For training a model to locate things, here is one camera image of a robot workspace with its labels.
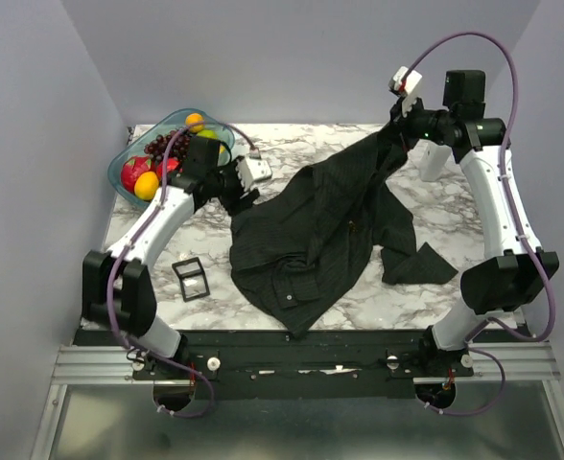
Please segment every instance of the grapes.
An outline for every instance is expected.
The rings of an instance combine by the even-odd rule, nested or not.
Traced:
[[[144,153],[150,156],[156,166],[162,163],[165,149],[169,146],[172,137],[176,134],[177,129],[172,129],[164,136],[162,134],[158,134],[148,145],[144,147]],[[188,147],[193,136],[194,134],[192,132],[186,132],[179,136],[172,145],[169,157],[175,158],[179,162],[180,166],[188,154]]]

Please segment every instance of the black metal base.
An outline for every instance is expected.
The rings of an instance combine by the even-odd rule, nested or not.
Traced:
[[[212,381],[217,400],[414,398],[413,379],[472,376],[459,364],[463,352],[425,358],[424,331],[309,332],[296,340],[279,331],[189,331],[188,360]],[[103,345],[101,332],[81,331],[76,345]],[[395,356],[391,365],[389,357]],[[207,360],[221,362],[218,371]],[[187,373],[149,360],[136,380],[186,380]],[[196,398],[209,397],[196,382]]]

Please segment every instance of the fruit bowl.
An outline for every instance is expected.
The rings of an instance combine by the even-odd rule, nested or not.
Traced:
[[[109,168],[107,168],[107,178],[113,188],[116,189],[116,192],[118,192],[118,194],[120,194],[126,201],[142,209],[147,208],[149,204],[148,201],[139,199],[122,185],[120,173],[124,164],[133,156],[147,156],[147,153],[144,152],[144,148],[155,140],[156,136],[165,136],[172,129],[185,127],[186,117],[191,113],[199,113],[206,122],[216,122],[216,120],[208,116],[202,110],[196,110],[195,108],[182,108],[153,126],[152,129],[143,134],[139,139],[135,140],[135,142],[130,144],[126,149],[122,150],[118,156],[111,160]],[[220,125],[206,124],[205,128],[213,130],[221,141],[225,142],[230,149],[233,149],[233,145],[235,144],[233,131]]]

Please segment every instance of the cable clip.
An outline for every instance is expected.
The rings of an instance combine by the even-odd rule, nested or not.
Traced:
[[[248,158],[254,158],[255,160],[260,160],[261,159],[261,151],[258,149],[258,147],[255,147],[254,149],[250,149],[247,156],[248,156]]]

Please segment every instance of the orange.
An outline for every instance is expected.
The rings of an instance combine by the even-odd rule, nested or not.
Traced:
[[[135,196],[145,201],[151,201],[158,190],[158,176],[154,171],[144,172],[135,182]]]
[[[203,116],[200,113],[191,113],[186,117],[186,125],[191,125],[192,123],[202,122]],[[196,125],[189,127],[190,132],[199,132],[203,129],[203,125]]]

